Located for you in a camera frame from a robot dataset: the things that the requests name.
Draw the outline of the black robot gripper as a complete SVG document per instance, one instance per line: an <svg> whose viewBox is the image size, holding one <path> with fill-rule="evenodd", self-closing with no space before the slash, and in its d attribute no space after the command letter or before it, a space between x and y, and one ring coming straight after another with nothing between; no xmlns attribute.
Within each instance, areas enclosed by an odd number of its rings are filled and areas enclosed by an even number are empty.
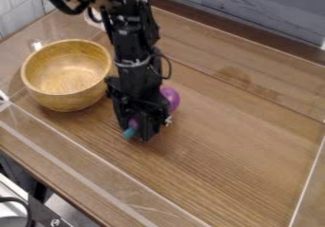
<svg viewBox="0 0 325 227"><path fill-rule="evenodd" d="M170 74L164 76L161 61L116 61L114 64L118 75L109 76L106 83L116 117L122 130L138 130L140 124L140 138L149 142L165 125L164 110L141 110L136 116L132 105L138 100L150 100L160 93Z"/></svg>

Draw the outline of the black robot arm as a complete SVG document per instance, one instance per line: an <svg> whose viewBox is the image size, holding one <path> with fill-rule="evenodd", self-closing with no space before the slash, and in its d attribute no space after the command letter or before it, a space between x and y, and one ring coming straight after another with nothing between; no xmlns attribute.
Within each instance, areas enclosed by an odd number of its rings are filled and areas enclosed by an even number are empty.
<svg viewBox="0 0 325 227"><path fill-rule="evenodd" d="M50 0L63 13L86 13L105 26L114 48L118 74L106 78L108 96L126 138L145 142L172 118L170 101L162 95L173 69L157 47L161 39L150 0Z"/></svg>

